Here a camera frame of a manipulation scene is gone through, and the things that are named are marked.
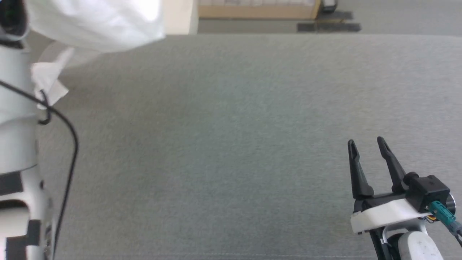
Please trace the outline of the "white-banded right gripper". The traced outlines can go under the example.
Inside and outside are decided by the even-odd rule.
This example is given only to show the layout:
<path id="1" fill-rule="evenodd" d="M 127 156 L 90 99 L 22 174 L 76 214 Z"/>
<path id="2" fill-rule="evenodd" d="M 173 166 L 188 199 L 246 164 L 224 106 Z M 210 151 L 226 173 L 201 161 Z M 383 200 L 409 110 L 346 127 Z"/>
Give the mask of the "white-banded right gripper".
<path id="1" fill-rule="evenodd" d="M 385 139 L 377 137 L 381 156 L 386 161 L 392 181 L 392 192 L 401 194 L 407 191 L 403 179 L 406 175 L 398 159 L 391 151 Z M 354 212 L 350 218 L 352 231 L 355 234 L 373 229 L 387 227 L 389 230 L 408 229 L 427 234 L 423 218 L 429 213 L 420 213 L 406 199 L 395 199 L 381 205 L 370 207 L 370 201 L 381 202 L 390 196 L 373 198 L 374 189 L 368 184 L 360 164 L 360 154 L 354 140 L 348 141 L 348 156 L 351 176 L 352 196 L 355 199 Z"/>

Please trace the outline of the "white garment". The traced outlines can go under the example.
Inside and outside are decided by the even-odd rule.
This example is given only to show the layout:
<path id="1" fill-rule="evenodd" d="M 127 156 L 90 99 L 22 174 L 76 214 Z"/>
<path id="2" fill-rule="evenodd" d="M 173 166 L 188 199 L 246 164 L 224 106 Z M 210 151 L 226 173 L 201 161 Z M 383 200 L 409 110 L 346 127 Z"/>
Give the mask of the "white garment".
<path id="1" fill-rule="evenodd" d="M 50 105 L 68 93 L 63 70 L 101 54 L 165 38 L 162 0 L 26 0 L 30 26 L 50 40 L 31 65 L 36 97 Z"/>

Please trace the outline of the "long black floor mat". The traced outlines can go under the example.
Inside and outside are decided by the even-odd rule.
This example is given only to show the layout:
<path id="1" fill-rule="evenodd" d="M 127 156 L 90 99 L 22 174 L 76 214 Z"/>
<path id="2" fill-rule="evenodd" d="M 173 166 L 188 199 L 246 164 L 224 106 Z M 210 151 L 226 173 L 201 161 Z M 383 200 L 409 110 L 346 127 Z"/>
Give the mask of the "long black floor mat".
<path id="1" fill-rule="evenodd" d="M 298 33 L 356 33 L 362 30 L 359 23 L 298 23 Z"/>

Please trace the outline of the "wood-framed grid panel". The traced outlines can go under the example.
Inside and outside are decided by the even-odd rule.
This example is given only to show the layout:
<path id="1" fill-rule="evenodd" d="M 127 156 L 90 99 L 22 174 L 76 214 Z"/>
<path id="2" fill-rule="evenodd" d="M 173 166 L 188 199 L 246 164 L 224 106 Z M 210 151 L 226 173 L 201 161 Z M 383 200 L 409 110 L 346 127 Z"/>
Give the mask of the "wood-framed grid panel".
<path id="1" fill-rule="evenodd" d="M 197 0 L 201 19 L 314 20 L 322 0 Z"/>

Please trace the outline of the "white box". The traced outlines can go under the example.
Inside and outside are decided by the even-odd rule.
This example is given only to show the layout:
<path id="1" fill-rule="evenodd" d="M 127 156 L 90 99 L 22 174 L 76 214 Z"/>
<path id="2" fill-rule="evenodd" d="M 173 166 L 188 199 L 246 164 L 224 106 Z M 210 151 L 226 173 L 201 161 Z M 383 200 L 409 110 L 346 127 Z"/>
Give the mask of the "white box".
<path id="1" fill-rule="evenodd" d="M 166 35 L 198 33 L 198 0 L 162 0 Z"/>

